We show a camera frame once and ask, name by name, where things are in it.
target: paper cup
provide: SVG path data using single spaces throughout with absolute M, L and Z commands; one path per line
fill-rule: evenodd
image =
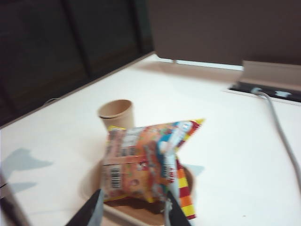
M 102 119 L 106 128 L 110 126 L 125 129 L 134 127 L 133 103 L 129 100 L 114 100 L 101 106 L 97 115 Z

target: dark partition panel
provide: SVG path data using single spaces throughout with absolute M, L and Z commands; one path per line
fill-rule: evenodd
M 301 65 L 299 0 L 149 0 L 162 58 L 241 65 Z
M 0 1 L 0 125 L 152 51 L 144 0 Z

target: cup rim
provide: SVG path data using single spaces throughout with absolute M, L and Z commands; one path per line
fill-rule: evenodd
M 111 104 L 114 103 L 114 102 L 120 102 L 120 101 L 126 101 L 126 102 L 128 102 L 128 104 L 129 104 L 128 107 L 127 107 L 124 111 L 122 111 L 122 112 L 120 112 L 120 113 L 118 113 L 118 114 L 113 114 L 113 115 L 109 115 L 109 116 L 106 116 L 106 115 L 102 115 L 102 114 L 101 114 L 102 109 L 104 109 L 104 108 L 107 107 L 108 105 L 111 105 Z M 121 115 L 123 115 L 123 114 L 126 114 L 126 113 L 132 108 L 132 106 L 133 106 L 132 101 L 127 100 L 127 99 L 112 100 L 112 101 L 110 101 L 110 102 L 105 103 L 104 105 L 102 105 L 102 106 L 97 110 L 97 115 L 98 115 L 99 118 L 102 118 L 102 119 L 113 119 L 113 118 L 117 118 L 117 117 L 119 117 L 119 116 L 121 116 Z

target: barcode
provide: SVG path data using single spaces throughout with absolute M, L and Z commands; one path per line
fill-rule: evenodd
M 112 184 L 112 187 L 121 187 L 121 185 L 120 185 L 120 169 L 119 168 L 111 169 L 111 184 Z

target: gray cable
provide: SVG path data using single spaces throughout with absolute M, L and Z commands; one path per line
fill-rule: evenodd
M 261 90 L 261 89 L 260 88 L 254 88 L 251 91 L 251 93 L 256 94 L 256 95 L 260 95 L 260 96 L 264 96 L 264 97 L 266 97 L 266 99 L 268 101 L 269 109 L 270 109 L 270 111 L 272 113 L 273 120 L 274 120 L 274 123 L 276 125 L 277 131 L 278 131 L 278 133 L 280 135 L 280 138 L 281 138 L 281 140 L 282 140 L 282 142 L 283 142 L 283 144 L 284 144 L 284 146 L 286 148 L 286 152 L 287 152 L 288 156 L 290 157 L 291 162 L 293 164 L 293 168 L 295 170 L 295 174 L 296 174 L 297 182 L 298 182 L 298 186 L 299 186 L 299 192 L 301 194 L 301 169 L 300 169 L 300 165 L 298 164 L 298 161 L 297 161 L 297 159 L 296 159 L 296 157 L 295 157 L 295 155 L 293 153 L 293 150 L 292 150 L 290 144 L 288 143 L 287 138 L 286 138 L 286 136 L 285 136 L 285 134 L 284 134 L 284 132 L 283 132 L 283 130 L 281 128 L 281 125 L 280 125 L 279 119 L 278 119 L 278 117 L 276 115 L 276 111 L 274 109 L 274 106 L 273 106 L 273 103 L 271 101 L 271 98 L 269 97 L 268 94 L 266 94 L 264 92 L 260 92 L 258 90 Z
M 51 101 L 53 101 L 53 100 L 61 100 L 61 98 L 51 98 L 51 99 L 49 99 L 48 101 L 46 101 L 46 102 L 43 104 L 43 106 L 44 106 L 45 104 L 48 104 L 49 102 L 51 102 Z

